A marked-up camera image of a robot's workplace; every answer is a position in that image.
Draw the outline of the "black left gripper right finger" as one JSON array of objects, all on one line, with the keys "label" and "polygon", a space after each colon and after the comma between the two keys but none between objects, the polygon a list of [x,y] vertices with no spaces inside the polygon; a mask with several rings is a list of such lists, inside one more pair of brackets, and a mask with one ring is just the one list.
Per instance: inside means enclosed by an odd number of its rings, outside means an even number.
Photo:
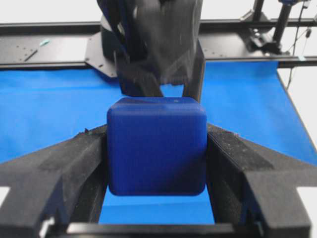
[{"label": "black left gripper right finger", "polygon": [[215,222],[255,226],[264,238],[316,237],[316,166],[212,124],[207,140]]}]

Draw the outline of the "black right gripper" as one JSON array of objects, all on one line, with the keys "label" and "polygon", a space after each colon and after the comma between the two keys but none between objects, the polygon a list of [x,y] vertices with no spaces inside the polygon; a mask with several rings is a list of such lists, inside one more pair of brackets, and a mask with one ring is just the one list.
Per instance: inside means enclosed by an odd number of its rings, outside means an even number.
[{"label": "black right gripper", "polygon": [[116,66],[121,93],[163,97],[159,84],[184,84],[201,101],[206,60],[198,42],[199,0],[118,0],[126,55]]}]

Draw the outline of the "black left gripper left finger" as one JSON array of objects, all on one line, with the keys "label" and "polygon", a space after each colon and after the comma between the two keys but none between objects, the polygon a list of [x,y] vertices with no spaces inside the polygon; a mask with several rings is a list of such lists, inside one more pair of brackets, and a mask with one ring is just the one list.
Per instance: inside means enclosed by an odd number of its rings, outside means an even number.
[{"label": "black left gripper left finger", "polygon": [[0,165],[0,235],[37,238],[46,221],[96,223],[106,193],[103,125]]}]

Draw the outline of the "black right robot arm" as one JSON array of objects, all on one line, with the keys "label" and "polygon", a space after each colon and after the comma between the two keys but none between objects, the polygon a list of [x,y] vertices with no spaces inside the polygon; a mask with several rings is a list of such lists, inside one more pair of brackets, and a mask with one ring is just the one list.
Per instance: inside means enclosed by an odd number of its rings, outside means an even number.
[{"label": "black right robot arm", "polygon": [[202,1],[100,0],[98,6],[103,55],[114,63],[124,95],[161,97],[161,86],[170,84],[200,101]]}]

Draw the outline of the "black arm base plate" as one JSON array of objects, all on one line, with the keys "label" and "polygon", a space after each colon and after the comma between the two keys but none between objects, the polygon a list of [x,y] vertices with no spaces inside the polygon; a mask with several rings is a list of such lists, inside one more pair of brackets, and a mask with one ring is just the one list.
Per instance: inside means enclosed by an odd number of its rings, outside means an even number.
[{"label": "black arm base plate", "polygon": [[85,63],[109,78],[117,77],[114,62],[103,55],[102,37],[100,32],[90,36],[87,40]]}]

